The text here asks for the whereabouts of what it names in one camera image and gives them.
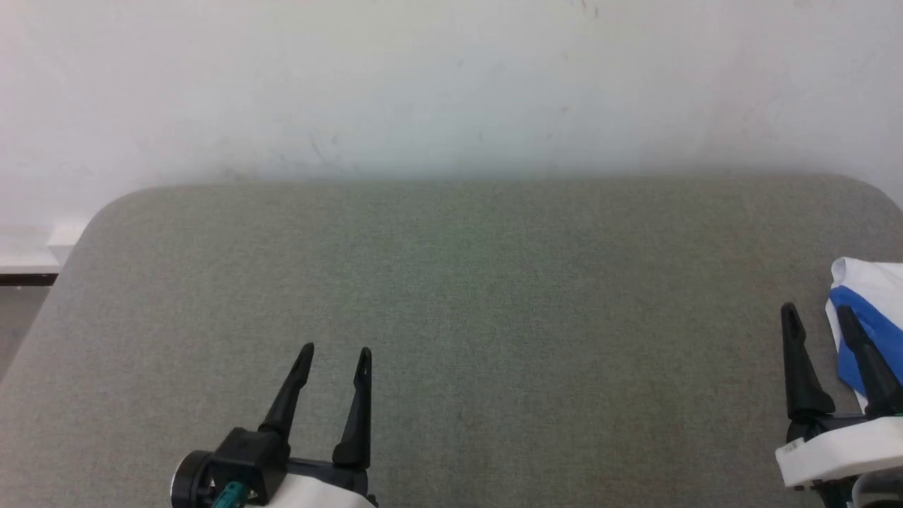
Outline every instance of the white wall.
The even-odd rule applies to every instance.
[[[903,202],[903,3],[0,0],[0,266],[152,185],[698,167]]]

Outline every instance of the black strip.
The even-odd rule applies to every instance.
[[[0,273],[0,286],[53,286],[55,273]]]

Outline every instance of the blue stripe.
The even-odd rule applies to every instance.
[[[862,323],[862,328],[869,338],[878,346],[878,351],[898,380],[903,380],[903,330],[894,325],[884,314],[878,312],[865,298],[859,296],[848,287],[839,286],[831,290],[831,303],[834,309],[839,306],[850,306]],[[851,388],[865,395],[865,386],[859,374],[856,357],[846,341],[841,340],[841,348],[837,355],[837,375]]]

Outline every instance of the green cable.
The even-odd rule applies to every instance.
[[[247,503],[247,487],[239,482],[229,482],[210,508],[244,508]]]

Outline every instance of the floor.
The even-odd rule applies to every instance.
[[[50,290],[49,287],[0,287],[0,381]]]

